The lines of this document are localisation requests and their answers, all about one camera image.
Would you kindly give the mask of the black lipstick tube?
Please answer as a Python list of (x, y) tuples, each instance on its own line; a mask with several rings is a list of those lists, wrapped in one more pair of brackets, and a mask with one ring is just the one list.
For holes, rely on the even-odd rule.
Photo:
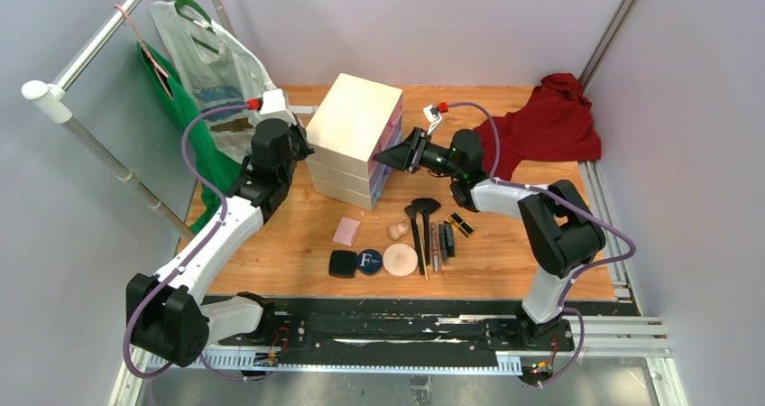
[(445, 229), (444, 237), (446, 242), (445, 247), (447, 249), (447, 256), (454, 257), (456, 255), (456, 249), (453, 225), (450, 222), (445, 221), (443, 226)]

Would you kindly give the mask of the white mini drawer cabinet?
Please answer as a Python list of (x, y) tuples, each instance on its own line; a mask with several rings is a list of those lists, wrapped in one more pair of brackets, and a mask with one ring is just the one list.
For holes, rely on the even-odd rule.
[(314, 190), (374, 209), (391, 168), (370, 161), (386, 124), (402, 114), (403, 90), (342, 73), (311, 117), (307, 159)]

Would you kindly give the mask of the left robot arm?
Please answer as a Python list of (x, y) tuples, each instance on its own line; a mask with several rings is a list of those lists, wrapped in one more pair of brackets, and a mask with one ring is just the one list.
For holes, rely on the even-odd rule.
[(287, 198), (299, 161), (312, 151), (298, 119), (257, 124), (252, 150), (219, 210), (172, 261), (126, 286), (124, 358), (133, 346), (185, 367), (222, 339), (244, 335), (256, 346), (276, 334), (273, 305), (251, 292), (206, 303), (209, 286), (240, 246)]

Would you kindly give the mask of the black mascara tube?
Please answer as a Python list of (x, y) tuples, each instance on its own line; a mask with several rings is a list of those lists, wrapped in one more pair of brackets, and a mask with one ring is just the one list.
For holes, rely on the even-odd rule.
[(440, 260), (441, 265), (447, 265), (448, 261), (448, 240), (447, 240), (447, 232), (446, 227), (443, 222), (438, 223), (438, 241), (439, 241), (439, 249), (440, 249)]

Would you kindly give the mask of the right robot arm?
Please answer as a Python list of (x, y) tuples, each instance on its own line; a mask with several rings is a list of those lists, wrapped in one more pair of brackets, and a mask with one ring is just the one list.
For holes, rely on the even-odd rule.
[(484, 148), (473, 130), (457, 131), (448, 147), (431, 142), (420, 128), (374, 155), (396, 171), (421, 168), (450, 178), (456, 204), (475, 213), (519, 219), (538, 263), (531, 288), (515, 311), (515, 334), (525, 347), (549, 341), (563, 312), (564, 292), (574, 273), (604, 248), (605, 236), (580, 193), (568, 180), (537, 189), (491, 178), (483, 168)]

